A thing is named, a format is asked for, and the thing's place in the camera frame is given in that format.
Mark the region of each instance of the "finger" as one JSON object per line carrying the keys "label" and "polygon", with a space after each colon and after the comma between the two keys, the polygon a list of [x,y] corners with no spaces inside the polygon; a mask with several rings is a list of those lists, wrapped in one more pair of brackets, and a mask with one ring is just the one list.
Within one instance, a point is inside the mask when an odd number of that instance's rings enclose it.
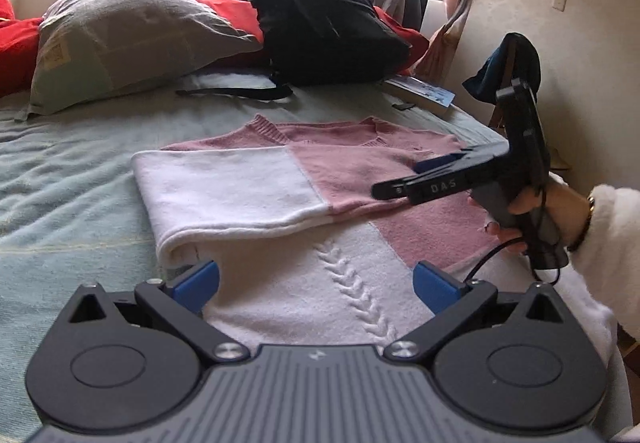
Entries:
{"label": "finger", "polygon": [[484,231],[489,235],[498,235],[500,233],[500,225],[498,223],[489,223],[484,227]]}
{"label": "finger", "polygon": [[498,240],[501,243],[506,243],[508,241],[511,241],[512,239],[517,239],[518,237],[522,237],[522,232],[514,228],[506,228],[506,229],[500,229],[500,231],[496,233],[496,235],[498,236]]}
{"label": "finger", "polygon": [[526,187],[518,194],[508,207],[510,214],[519,216],[526,214],[542,204],[542,194],[536,195],[536,191],[532,187]]}
{"label": "finger", "polygon": [[517,245],[512,245],[507,248],[507,251],[510,253],[521,254],[527,251],[527,243],[517,243]]}
{"label": "finger", "polygon": [[[522,237],[522,232],[517,229],[503,229],[498,233],[500,243],[507,243],[519,237]],[[516,245],[507,246],[506,250],[510,253],[523,253],[527,251],[527,243],[517,243]]]}

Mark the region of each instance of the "book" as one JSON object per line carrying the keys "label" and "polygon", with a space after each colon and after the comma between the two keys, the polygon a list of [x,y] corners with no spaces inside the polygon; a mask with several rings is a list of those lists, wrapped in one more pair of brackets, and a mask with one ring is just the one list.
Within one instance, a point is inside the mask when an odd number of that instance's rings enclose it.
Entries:
{"label": "book", "polygon": [[413,103],[442,118],[447,114],[455,94],[432,86],[412,76],[396,75],[382,83],[383,90],[403,102]]}

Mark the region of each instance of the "screw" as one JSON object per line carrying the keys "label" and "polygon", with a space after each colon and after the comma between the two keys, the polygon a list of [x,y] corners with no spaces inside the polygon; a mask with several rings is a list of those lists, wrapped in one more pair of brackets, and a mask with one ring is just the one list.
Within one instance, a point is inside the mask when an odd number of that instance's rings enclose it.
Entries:
{"label": "screw", "polygon": [[418,344],[411,340],[398,340],[391,344],[391,356],[396,358],[413,358],[418,354]]}
{"label": "screw", "polygon": [[225,342],[218,344],[213,350],[213,354],[220,360],[235,360],[244,355],[242,346],[235,342]]}

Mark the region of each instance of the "light blue bedsheet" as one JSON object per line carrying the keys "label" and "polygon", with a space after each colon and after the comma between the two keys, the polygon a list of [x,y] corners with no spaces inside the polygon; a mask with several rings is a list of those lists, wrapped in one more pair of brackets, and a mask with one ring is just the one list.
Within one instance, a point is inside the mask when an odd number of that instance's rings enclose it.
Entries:
{"label": "light blue bedsheet", "polygon": [[[212,78],[188,78],[209,86]],[[222,85],[245,84],[229,75]],[[80,283],[108,291],[158,275],[153,235],[130,158],[140,150],[218,136],[261,113],[274,122],[361,120],[375,115],[453,133],[467,144],[500,137],[459,109],[447,120],[376,86],[296,90],[281,102],[220,95],[176,96],[172,88],[78,105],[14,121],[25,95],[0,100],[0,443],[23,439],[38,420],[24,370],[56,314]]]}

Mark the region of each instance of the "gray pillowcase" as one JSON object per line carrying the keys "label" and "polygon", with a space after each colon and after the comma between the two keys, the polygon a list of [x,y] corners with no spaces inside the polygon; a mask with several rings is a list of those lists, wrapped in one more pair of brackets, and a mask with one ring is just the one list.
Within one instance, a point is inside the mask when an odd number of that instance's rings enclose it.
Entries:
{"label": "gray pillowcase", "polygon": [[58,0],[40,25],[28,112],[151,89],[261,47],[195,0]]}

